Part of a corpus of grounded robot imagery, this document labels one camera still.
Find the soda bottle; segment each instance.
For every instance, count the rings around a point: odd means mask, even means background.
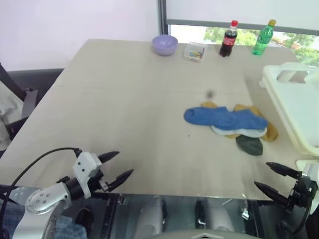
[[[271,19],[264,29],[259,33],[256,45],[253,48],[254,55],[262,55],[274,34],[276,21]]]
[[[219,51],[219,55],[221,55],[222,57],[230,56],[231,50],[235,44],[237,37],[237,25],[238,21],[232,20],[230,27],[225,31],[223,44]]]

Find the plastic box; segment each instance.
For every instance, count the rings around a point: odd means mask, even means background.
[[[201,62],[204,58],[207,47],[208,47],[207,44],[190,42],[185,48],[184,57],[187,60]]]
[[[293,81],[295,74],[306,74]],[[265,66],[263,83],[295,148],[319,156],[319,68],[300,63]]]

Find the beige tabletop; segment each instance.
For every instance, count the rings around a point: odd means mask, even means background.
[[[286,48],[263,56],[235,46],[230,57],[211,45],[203,62],[183,59],[185,44],[161,57],[149,42],[89,40],[48,91],[0,160],[0,183],[10,184],[39,155],[57,147],[79,147],[97,155],[118,150],[105,163],[112,181],[134,169],[119,193],[267,199],[254,180],[288,194],[294,181],[265,164],[296,168],[305,158],[293,147],[266,90],[258,82],[265,65],[297,61]],[[183,119],[186,109],[207,101],[220,106],[256,105],[277,127],[274,142],[262,141],[262,156],[251,156],[235,139]],[[19,185],[46,187],[72,176],[75,156],[58,152],[37,163]]]

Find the white wall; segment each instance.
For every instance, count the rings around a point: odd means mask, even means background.
[[[0,0],[0,62],[8,71],[64,68],[88,38],[158,34],[157,0]]]

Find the black cable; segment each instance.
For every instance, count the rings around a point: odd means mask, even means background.
[[[53,149],[51,151],[48,151],[46,153],[44,153],[43,155],[41,155],[40,157],[38,157],[36,160],[34,160],[31,164],[29,164],[29,166],[26,167],[25,170],[22,171],[22,173],[19,174],[19,176],[14,180],[14,182],[11,184],[11,186],[8,188],[8,191],[5,195],[5,199],[3,201],[2,207],[1,207],[1,211],[0,211],[0,239],[6,239],[5,235],[7,235],[7,233],[5,232],[5,230],[3,230],[3,218],[4,218],[4,212],[5,212],[5,207],[6,204],[9,200],[9,196],[11,191],[13,190],[14,186],[16,185],[16,183],[20,180],[20,178],[33,166],[35,165],[40,159],[44,158],[45,156],[57,152],[57,151],[62,151],[62,150],[73,150],[76,155],[81,151],[78,148],[71,148],[71,147],[65,147],[65,148],[56,148]]]
[[[310,209],[311,209],[311,205],[312,205],[312,201],[313,199],[311,197],[308,197],[308,203],[307,203],[307,207],[306,207],[306,211],[305,211],[305,214],[302,218],[302,220],[300,221],[299,223],[299,226],[296,228],[296,230],[289,236],[287,237],[286,239],[292,239],[294,238],[305,226],[306,224],[306,220],[309,216],[309,213],[310,213]]]

